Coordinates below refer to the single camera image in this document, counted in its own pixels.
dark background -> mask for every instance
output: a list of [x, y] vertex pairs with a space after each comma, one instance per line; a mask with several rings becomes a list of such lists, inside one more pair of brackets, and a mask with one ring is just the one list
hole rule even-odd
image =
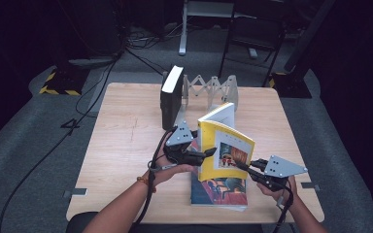
[[[95, 55], [74, 30], [91, 47], [112, 53], [116, 45], [109, 42], [120, 30], [148, 21], [142, 14], [147, 2], [150, 14], [160, 16], [146, 25], [157, 34], [161, 25], [180, 20], [167, 4], [182, 7], [182, 1], [137, 0], [119, 5], [127, 10], [120, 11], [114, 1], [60, 1], [67, 18], [56, 1], [31, 2], [0, 0], [0, 129], [30, 99], [29, 82], [59, 57]], [[373, 196], [373, 1], [336, 1], [303, 55], [313, 58], [297, 65], [308, 65], [319, 79], [322, 101]]]

chair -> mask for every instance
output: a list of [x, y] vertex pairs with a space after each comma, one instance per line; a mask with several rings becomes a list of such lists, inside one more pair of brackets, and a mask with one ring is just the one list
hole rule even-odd
[[[235, 0], [218, 77], [221, 77], [229, 45], [264, 50], [269, 53], [262, 63], [252, 64], [231, 58], [228, 60], [267, 68], [268, 72], [262, 84], [265, 86], [285, 39], [289, 20], [294, 14], [290, 4], [277, 0]], [[264, 63], [272, 53], [272, 61], [266, 66]]]

forearm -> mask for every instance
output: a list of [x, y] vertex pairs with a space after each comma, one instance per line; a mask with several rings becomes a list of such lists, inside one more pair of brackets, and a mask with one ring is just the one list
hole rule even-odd
[[293, 204], [289, 208], [289, 212], [292, 214], [292, 217], [301, 233], [326, 232], [325, 228], [323, 228], [313, 214], [311, 214], [304, 202], [298, 196], [294, 196]]
[[84, 233], [128, 232], [147, 198], [147, 193], [148, 187], [136, 182], [99, 212]]

book spine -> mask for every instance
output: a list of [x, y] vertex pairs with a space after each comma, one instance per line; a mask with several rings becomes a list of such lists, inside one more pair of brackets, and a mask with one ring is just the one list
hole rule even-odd
[[160, 92], [160, 109], [162, 111], [162, 128], [170, 130], [174, 126], [175, 117], [173, 117], [173, 93]]

person's right hand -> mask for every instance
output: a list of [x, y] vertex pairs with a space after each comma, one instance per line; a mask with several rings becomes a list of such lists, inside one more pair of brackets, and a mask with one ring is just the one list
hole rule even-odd
[[[271, 196], [276, 201], [278, 201], [278, 199], [281, 196], [284, 196], [283, 205], [286, 204], [286, 202], [288, 201], [289, 193], [286, 190], [284, 191], [284, 195], [283, 195], [283, 191], [282, 190], [273, 192], [273, 191], [269, 190], [266, 186], [262, 185], [261, 183], [257, 183], [256, 186], [258, 186], [259, 189], [261, 189], [262, 194], [267, 195], [267, 196]], [[292, 193], [293, 193], [294, 196], [297, 195], [297, 192], [296, 192], [296, 182], [295, 182], [295, 177], [294, 176], [288, 177], [287, 187], [290, 187], [290, 189], [291, 189], [291, 191], [292, 191]]]

